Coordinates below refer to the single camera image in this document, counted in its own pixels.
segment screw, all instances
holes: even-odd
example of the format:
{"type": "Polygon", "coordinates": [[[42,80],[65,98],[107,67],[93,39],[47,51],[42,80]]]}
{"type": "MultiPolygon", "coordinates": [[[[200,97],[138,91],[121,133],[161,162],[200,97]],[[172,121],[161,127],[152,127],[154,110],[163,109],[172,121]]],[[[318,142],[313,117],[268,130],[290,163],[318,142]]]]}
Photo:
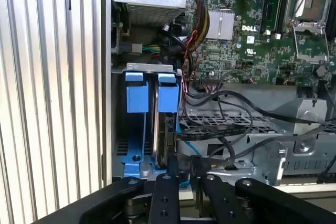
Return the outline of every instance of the screw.
{"type": "Polygon", "coordinates": [[[135,185],[136,183],[138,183],[137,180],[131,180],[131,181],[128,182],[128,184],[130,184],[130,185],[135,185]]]}
{"type": "Polygon", "coordinates": [[[208,175],[206,176],[207,179],[210,179],[210,180],[214,180],[215,179],[215,176],[214,175],[208,175]]]}
{"type": "Polygon", "coordinates": [[[250,186],[250,185],[252,185],[252,183],[251,183],[251,181],[249,181],[249,180],[243,180],[243,185],[245,185],[245,186],[250,186]]]}

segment cable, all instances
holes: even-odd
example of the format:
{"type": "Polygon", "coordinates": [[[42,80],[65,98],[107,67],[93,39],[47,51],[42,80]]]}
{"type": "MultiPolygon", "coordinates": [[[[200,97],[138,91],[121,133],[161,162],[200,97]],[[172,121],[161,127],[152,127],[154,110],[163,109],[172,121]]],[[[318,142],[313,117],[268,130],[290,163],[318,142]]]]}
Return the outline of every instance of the cable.
{"type": "MultiPolygon", "coordinates": [[[[326,98],[326,100],[327,100],[329,103],[331,103],[333,109],[336,111],[336,104],[332,101],[331,94],[330,94],[330,92],[329,92],[328,86],[327,86],[327,85],[324,85],[324,89],[325,89],[326,92],[327,92],[327,98],[326,98]]],[[[330,118],[330,119],[327,119],[326,122],[333,121],[333,120],[336,120],[336,118],[330,118]]]]}
{"type": "MultiPolygon", "coordinates": [[[[270,138],[267,138],[257,144],[255,144],[254,146],[238,153],[236,155],[236,159],[238,158],[242,158],[248,154],[250,154],[251,152],[255,151],[256,149],[262,147],[262,146],[265,146],[266,144],[269,144],[273,141],[279,141],[279,142],[295,142],[295,141],[304,141],[307,136],[310,136],[310,135],[315,135],[315,134],[318,134],[320,133],[322,130],[323,130],[324,126],[321,125],[313,130],[310,130],[308,132],[306,132],[305,134],[302,134],[302,135],[295,135],[295,136],[275,136],[275,137],[270,137],[270,138]]],[[[227,158],[225,160],[223,160],[223,163],[227,163],[228,161],[230,160],[230,158],[227,158]]]]}
{"type": "Polygon", "coordinates": [[[245,76],[246,78],[248,78],[250,80],[251,83],[253,83],[253,79],[251,76],[249,76],[246,72],[239,70],[239,69],[234,69],[234,70],[230,70],[227,71],[226,73],[224,73],[221,78],[219,79],[218,83],[217,83],[217,90],[219,90],[222,86],[222,82],[225,80],[226,77],[230,76],[233,73],[241,73],[243,76],[245,76]]]}
{"type": "Polygon", "coordinates": [[[242,100],[247,105],[249,105],[255,111],[259,112],[260,114],[262,114],[264,116],[268,116],[270,118],[274,118],[274,119],[278,119],[278,120],[282,120],[282,121],[290,122],[290,123],[305,123],[305,124],[320,123],[320,124],[325,124],[324,122],[315,122],[315,121],[310,121],[310,120],[305,120],[305,119],[293,118],[291,116],[280,115],[280,114],[275,114],[275,113],[272,113],[272,112],[265,111],[265,110],[261,109],[260,107],[258,107],[257,105],[255,105],[254,103],[252,103],[245,96],[243,96],[243,95],[241,95],[237,92],[230,91],[230,90],[217,91],[216,93],[210,94],[203,101],[201,101],[199,103],[188,102],[188,104],[190,104],[191,106],[194,106],[194,107],[199,107],[199,106],[202,106],[202,105],[206,104],[210,100],[214,100],[214,99],[218,98],[221,95],[232,95],[234,97],[237,97],[238,99],[242,100]]]}
{"type": "MultiPolygon", "coordinates": [[[[229,165],[233,165],[235,163],[236,160],[236,152],[233,149],[231,143],[225,138],[225,137],[221,137],[219,138],[219,140],[223,143],[223,149],[227,148],[227,150],[229,151],[230,157],[227,159],[227,162],[229,163],[229,165]]],[[[213,155],[215,155],[216,152],[212,152],[210,157],[212,157],[213,155]]]]}
{"type": "Polygon", "coordinates": [[[179,187],[180,188],[186,188],[189,185],[190,185],[190,180],[188,179],[187,181],[180,183],[179,187]]]}
{"type": "Polygon", "coordinates": [[[222,118],[225,119],[225,114],[221,105],[221,99],[218,97],[217,98],[217,103],[218,103],[218,107],[219,107],[219,111],[221,112],[222,118]]]}
{"type": "Polygon", "coordinates": [[[199,151],[189,141],[185,141],[185,144],[188,145],[191,149],[193,149],[193,151],[196,153],[196,155],[201,156],[199,151]]]}
{"type": "MultiPolygon", "coordinates": [[[[248,115],[250,116],[250,124],[248,126],[248,128],[246,129],[246,131],[241,135],[239,136],[237,139],[235,139],[234,141],[231,142],[231,145],[235,145],[237,142],[239,142],[240,140],[242,140],[249,132],[251,132],[251,129],[252,129],[252,126],[253,126],[253,116],[252,116],[252,113],[244,108],[243,106],[240,106],[238,104],[233,104],[233,103],[230,103],[230,102],[225,102],[225,101],[220,101],[220,103],[223,103],[223,104],[227,104],[227,105],[231,105],[231,106],[235,106],[235,107],[238,107],[244,111],[246,111],[248,113],[248,115]]],[[[215,155],[215,153],[223,150],[226,146],[221,146],[221,147],[218,147],[216,150],[214,150],[209,157],[212,157],[213,155],[215,155]]]]}
{"type": "Polygon", "coordinates": [[[178,38],[176,35],[168,33],[164,30],[160,30],[160,33],[169,39],[173,40],[176,44],[178,44],[185,52],[187,52],[188,56],[188,76],[191,76],[194,66],[193,66],[193,57],[191,53],[188,51],[186,45],[178,38]]]}
{"type": "MultiPolygon", "coordinates": [[[[330,94],[328,86],[326,84],[324,85],[324,89],[327,92],[327,99],[326,100],[329,101],[329,103],[331,103],[333,109],[336,111],[336,104],[332,101],[331,94],[330,94]]],[[[326,122],[327,121],[333,121],[333,120],[336,120],[336,118],[328,119],[328,120],[326,120],[326,122]]],[[[332,127],[328,127],[328,128],[336,134],[335,130],[332,127]]],[[[336,162],[336,154],[334,155],[334,158],[331,160],[329,165],[325,168],[325,170],[319,176],[321,177],[321,176],[327,174],[329,172],[329,170],[331,169],[331,167],[335,164],[335,162],[336,162]]]]}

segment metal grille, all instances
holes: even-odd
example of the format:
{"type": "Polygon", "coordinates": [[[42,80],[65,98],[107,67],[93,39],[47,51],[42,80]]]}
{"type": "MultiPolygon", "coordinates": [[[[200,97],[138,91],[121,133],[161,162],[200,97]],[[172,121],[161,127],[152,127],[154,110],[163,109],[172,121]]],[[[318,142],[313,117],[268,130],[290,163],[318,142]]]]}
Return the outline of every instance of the metal grille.
{"type": "Polygon", "coordinates": [[[131,22],[136,25],[163,26],[172,21],[183,10],[140,5],[128,5],[131,22]]]}
{"type": "Polygon", "coordinates": [[[328,127],[331,128],[331,129],[326,128],[323,131],[328,132],[328,133],[336,132],[336,125],[335,124],[329,124],[328,127]]]}
{"type": "MultiPolygon", "coordinates": [[[[202,123],[205,125],[217,126],[222,124],[231,124],[235,123],[237,125],[248,126],[250,124],[250,120],[243,116],[227,116],[223,119],[221,116],[190,116],[190,118],[198,123],[202,123]]],[[[186,120],[186,118],[182,118],[180,121],[181,130],[188,130],[195,125],[191,125],[190,122],[186,120]]],[[[253,117],[253,127],[252,130],[254,133],[278,133],[279,129],[272,124],[271,118],[268,117],[253,117]]]]}
{"type": "MultiPolygon", "coordinates": [[[[117,149],[117,156],[126,156],[128,151],[128,141],[127,140],[120,140],[118,144],[118,149],[117,149]]],[[[153,153],[153,148],[152,148],[152,142],[150,139],[146,139],[145,141],[145,155],[152,155],[153,153]]]]}
{"type": "Polygon", "coordinates": [[[0,223],[101,188],[100,1],[0,0],[0,223]]]}

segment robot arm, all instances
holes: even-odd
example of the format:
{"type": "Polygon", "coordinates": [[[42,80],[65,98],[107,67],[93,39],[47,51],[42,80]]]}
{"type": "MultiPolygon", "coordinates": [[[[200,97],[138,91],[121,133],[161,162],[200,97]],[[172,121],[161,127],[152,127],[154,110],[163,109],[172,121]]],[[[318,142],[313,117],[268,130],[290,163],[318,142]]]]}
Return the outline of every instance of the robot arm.
{"type": "Polygon", "coordinates": [[[255,179],[231,186],[207,174],[199,156],[191,160],[194,205],[200,217],[211,219],[186,220],[180,216],[177,165],[170,157],[167,173],[155,181],[122,178],[35,223],[336,223],[333,213],[255,179]]]}

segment green circuit board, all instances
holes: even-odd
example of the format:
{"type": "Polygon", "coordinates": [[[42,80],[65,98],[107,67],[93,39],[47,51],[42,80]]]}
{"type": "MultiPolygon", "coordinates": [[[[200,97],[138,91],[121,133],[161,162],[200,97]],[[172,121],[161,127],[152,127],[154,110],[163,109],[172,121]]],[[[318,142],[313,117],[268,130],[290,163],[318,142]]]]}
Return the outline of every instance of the green circuit board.
{"type": "MultiPolygon", "coordinates": [[[[240,69],[252,77],[253,83],[279,84],[276,83],[277,79],[292,80],[294,77],[304,76],[313,80],[313,83],[305,78],[297,78],[294,83],[311,86],[315,81],[318,82],[314,70],[323,65],[326,73],[319,79],[330,81],[336,73],[335,43],[326,44],[323,35],[298,35],[298,49],[302,54],[325,56],[329,50],[330,55],[328,61],[319,63],[298,59],[292,33],[284,33],[281,39],[276,39],[273,35],[259,32],[263,7],[264,0],[208,0],[210,11],[229,8],[235,13],[234,35],[232,40],[203,41],[198,48],[196,79],[218,80],[226,71],[240,69]],[[242,26],[253,29],[243,31],[242,26]]],[[[195,9],[194,0],[188,0],[185,15],[189,30],[192,29],[195,9]]],[[[240,83],[242,79],[242,75],[232,74],[226,82],[240,83]]]]}

